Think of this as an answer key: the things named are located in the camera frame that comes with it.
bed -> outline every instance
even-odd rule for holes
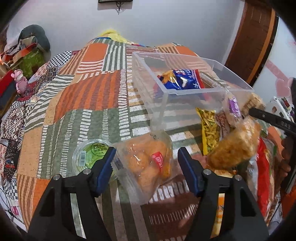
[[[150,131],[147,111],[132,82],[133,51],[196,56],[174,43],[143,47],[97,38],[39,68],[25,97],[18,98],[3,117],[2,186],[27,228],[51,177],[82,170],[72,162],[79,143],[98,137],[115,143]],[[201,158],[199,124],[168,134],[175,157],[185,146],[193,157]],[[76,231],[83,237],[76,197],[71,200]],[[162,185],[146,205],[131,205],[117,180],[96,201],[113,241],[184,240],[198,205],[182,175]]]

picture frame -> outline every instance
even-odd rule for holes
[[[105,2],[132,2],[133,0],[99,0],[99,3]]]

wooden door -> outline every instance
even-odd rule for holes
[[[267,4],[246,0],[240,27],[225,66],[249,84],[266,55],[274,23],[275,11]]]

stuffed toy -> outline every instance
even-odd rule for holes
[[[20,96],[23,96],[28,85],[28,80],[26,77],[24,77],[22,70],[15,70],[15,73],[11,74],[11,77],[14,78],[16,82],[15,87],[17,89],[17,93]]]

yellow snack packet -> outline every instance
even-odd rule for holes
[[[215,111],[196,108],[202,125],[202,153],[206,156],[214,149],[220,139],[220,126],[215,120]]]

